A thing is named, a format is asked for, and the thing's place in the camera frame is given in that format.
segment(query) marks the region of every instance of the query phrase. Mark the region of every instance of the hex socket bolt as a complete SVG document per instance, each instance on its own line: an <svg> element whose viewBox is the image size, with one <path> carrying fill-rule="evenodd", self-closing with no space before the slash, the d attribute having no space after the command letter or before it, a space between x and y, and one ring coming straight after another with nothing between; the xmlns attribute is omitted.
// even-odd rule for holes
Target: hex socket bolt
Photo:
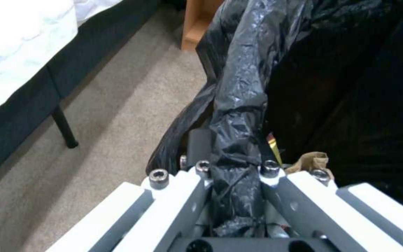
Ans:
<svg viewBox="0 0 403 252"><path fill-rule="evenodd" d="M165 169L154 169L149 174L150 186L153 189L161 190L169 185L169 174Z"/></svg>
<svg viewBox="0 0 403 252"><path fill-rule="evenodd" d="M186 168L187 164L188 164L188 157L186 155L181 155L179 157L179 168L184 169Z"/></svg>
<svg viewBox="0 0 403 252"><path fill-rule="evenodd" d="M261 174L264 177L276 177L280 172L280 166L273 160L265 160L261 166Z"/></svg>
<svg viewBox="0 0 403 252"><path fill-rule="evenodd" d="M200 160L195 164L195 173L202 179L209 179L211 176L210 167L211 163L208 160Z"/></svg>
<svg viewBox="0 0 403 252"><path fill-rule="evenodd" d="M313 169L312 171L310 171L310 175L312 175L312 177L316 178L325 186L327 186L329 181L331 180L329 174L327 174L327 172L323 171L322 169Z"/></svg>

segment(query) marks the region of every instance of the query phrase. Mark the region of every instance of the white mattress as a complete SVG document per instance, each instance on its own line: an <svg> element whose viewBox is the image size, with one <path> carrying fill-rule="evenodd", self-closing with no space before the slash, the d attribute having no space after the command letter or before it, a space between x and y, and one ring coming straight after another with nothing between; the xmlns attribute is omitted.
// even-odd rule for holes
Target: white mattress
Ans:
<svg viewBox="0 0 403 252"><path fill-rule="evenodd" d="M77 34L121 0L0 0L0 105Z"/></svg>

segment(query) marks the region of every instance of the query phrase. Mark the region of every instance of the black bed frame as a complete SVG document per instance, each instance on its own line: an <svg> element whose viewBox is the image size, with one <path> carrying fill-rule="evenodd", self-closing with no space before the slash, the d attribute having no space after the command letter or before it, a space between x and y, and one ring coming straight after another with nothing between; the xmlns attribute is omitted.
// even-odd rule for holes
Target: black bed frame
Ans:
<svg viewBox="0 0 403 252"><path fill-rule="evenodd" d="M77 147L60 101L157 10L159 0L123 0L93 16L77 36L0 106L0 165L49 115L69 148Z"/></svg>

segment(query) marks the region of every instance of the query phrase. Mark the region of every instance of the floor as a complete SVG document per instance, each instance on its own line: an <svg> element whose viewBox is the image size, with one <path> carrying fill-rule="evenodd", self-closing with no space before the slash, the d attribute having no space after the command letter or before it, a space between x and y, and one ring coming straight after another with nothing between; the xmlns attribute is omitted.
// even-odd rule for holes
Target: floor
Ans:
<svg viewBox="0 0 403 252"><path fill-rule="evenodd" d="M63 102L80 145L48 118L0 167L0 251L44 251L121 182L139 184L172 120L206 81L162 6Z"/></svg>

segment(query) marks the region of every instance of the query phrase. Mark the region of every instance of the wooden furniture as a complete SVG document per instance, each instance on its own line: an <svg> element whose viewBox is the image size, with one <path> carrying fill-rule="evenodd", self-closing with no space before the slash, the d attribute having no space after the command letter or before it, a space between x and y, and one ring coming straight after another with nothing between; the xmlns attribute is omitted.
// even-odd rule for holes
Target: wooden furniture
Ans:
<svg viewBox="0 0 403 252"><path fill-rule="evenodd" d="M184 15L182 50L195 50L212 18L224 0L187 0Z"/></svg>

